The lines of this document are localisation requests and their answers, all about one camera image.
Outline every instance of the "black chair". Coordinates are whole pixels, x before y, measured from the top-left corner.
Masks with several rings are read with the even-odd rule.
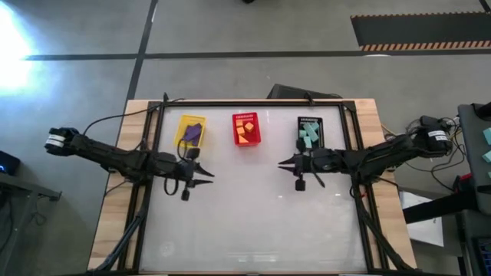
[[[315,91],[305,90],[275,84],[266,99],[342,99],[338,94],[323,94]]]

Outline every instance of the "purple block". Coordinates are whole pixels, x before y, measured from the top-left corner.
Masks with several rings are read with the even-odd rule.
[[[186,128],[186,132],[184,133],[184,140],[189,142],[195,139],[196,137],[198,137],[199,140],[199,136],[201,135],[201,129],[202,129],[201,123],[197,123],[194,126],[188,126]]]
[[[198,146],[199,143],[199,136],[194,137],[193,141],[191,141],[193,146]]]

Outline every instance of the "white label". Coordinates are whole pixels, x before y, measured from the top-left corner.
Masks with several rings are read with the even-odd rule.
[[[62,142],[59,142],[57,140],[50,140],[50,139],[48,139],[46,141],[46,143],[51,144],[51,145],[55,145],[55,146],[59,146],[59,147],[63,147],[63,143]]]
[[[57,140],[57,141],[60,141],[60,142],[63,142],[64,141],[64,137],[63,136],[54,135],[54,134],[50,134],[50,136],[48,136],[48,140],[49,139]]]
[[[430,131],[428,133],[428,136],[429,137],[433,137],[433,136],[446,136],[445,132],[442,131],[442,130],[435,130],[435,131]]]
[[[435,139],[437,141],[448,141],[448,138],[446,136],[435,136]]]

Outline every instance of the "black mat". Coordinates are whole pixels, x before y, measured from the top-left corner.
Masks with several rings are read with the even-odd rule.
[[[354,15],[363,51],[491,47],[491,15],[485,12],[417,15]]]

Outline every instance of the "yellow and black striped edge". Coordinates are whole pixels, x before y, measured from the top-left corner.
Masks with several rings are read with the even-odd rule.
[[[360,46],[362,51],[450,50],[474,48],[491,48],[491,41],[373,44]]]
[[[455,11],[455,12],[426,12],[413,14],[390,14],[390,15],[352,15],[353,18],[384,17],[384,16],[422,16],[422,15],[465,15],[465,14],[486,14],[484,11]]]
[[[486,14],[483,11],[458,11],[458,12],[427,12],[415,14],[391,14],[391,15],[352,15],[356,18],[399,17],[399,16],[428,16],[428,15],[466,15]],[[406,43],[406,44],[367,44],[360,46],[362,51],[407,51],[407,50],[450,50],[450,49],[474,49],[491,48],[491,41],[441,41],[431,43]]]

